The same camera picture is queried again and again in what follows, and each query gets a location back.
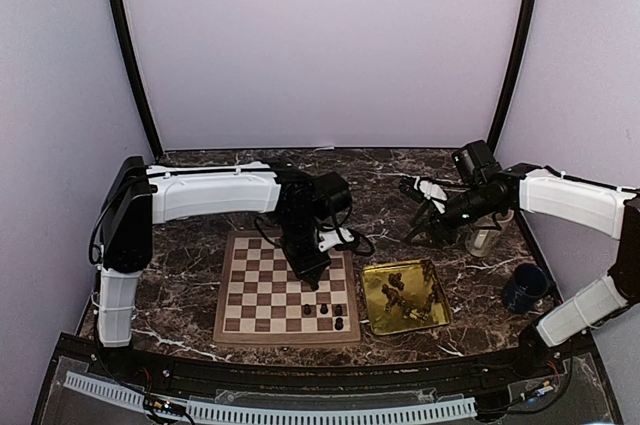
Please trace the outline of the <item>wooden chess board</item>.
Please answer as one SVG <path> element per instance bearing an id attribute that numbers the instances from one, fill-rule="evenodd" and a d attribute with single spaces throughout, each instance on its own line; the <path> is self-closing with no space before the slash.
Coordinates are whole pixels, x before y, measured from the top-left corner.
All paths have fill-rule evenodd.
<path id="1" fill-rule="evenodd" d="M 298 280 L 283 252 L 257 232 L 231 232 L 222 267 L 214 342 L 238 346 L 342 346 L 360 341 L 352 256 L 330 251 L 319 289 Z M 326 303 L 330 314 L 320 314 Z M 304 316 L 305 304 L 312 315 Z M 344 328 L 334 329 L 342 305 Z"/>

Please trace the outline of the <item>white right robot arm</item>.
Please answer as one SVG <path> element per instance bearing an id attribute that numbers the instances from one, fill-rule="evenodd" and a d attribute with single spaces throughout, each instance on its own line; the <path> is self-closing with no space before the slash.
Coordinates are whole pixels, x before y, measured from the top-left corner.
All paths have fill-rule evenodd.
<path id="1" fill-rule="evenodd" d="M 549 361 L 548 348 L 625 313 L 639 303 L 639 191 L 556 170 L 518 163 L 504 167 L 488 144 L 475 141 L 452 154 L 460 176 L 454 184 L 424 176 L 401 179 L 399 189 L 418 203 L 405 240 L 423 245 L 455 242 L 464 228 L 513 211 L 531 223 L 562 304 L 531 327 L 531 341 L 510 358 L 521 379 Z"/>

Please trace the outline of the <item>dark chess piece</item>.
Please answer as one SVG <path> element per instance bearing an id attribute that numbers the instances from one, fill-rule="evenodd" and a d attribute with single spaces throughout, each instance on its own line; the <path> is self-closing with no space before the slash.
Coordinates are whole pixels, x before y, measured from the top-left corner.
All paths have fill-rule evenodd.
<path id="1" fill-rule="evenodd" d="M 337 317 L 334 322 L 334 329 L 341 331 L 344 328 L 344 320 L 342 317 Z"/>

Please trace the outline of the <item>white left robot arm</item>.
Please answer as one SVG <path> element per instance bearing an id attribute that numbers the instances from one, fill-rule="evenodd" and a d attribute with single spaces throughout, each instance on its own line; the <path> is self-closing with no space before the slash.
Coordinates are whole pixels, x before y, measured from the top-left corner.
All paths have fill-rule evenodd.
<path id="1" fill-rule="evenodd" d="M 131 342 L 138 281 L 153 256 L 153 228 L 170 221 L 227 213 L 267 216 L 279 228 L 278 246 L 302 282 L 316 287 L 329 252 L 356 243 L 341 225 L 352 198 L 336 172 L 313 176 L 283 162 L 216 167 L 147 165 L 127 158 L 91 232 L 89 262 L 99 271 L 95 333 L 101 362 L 120 381 L 141 372 Z"/>

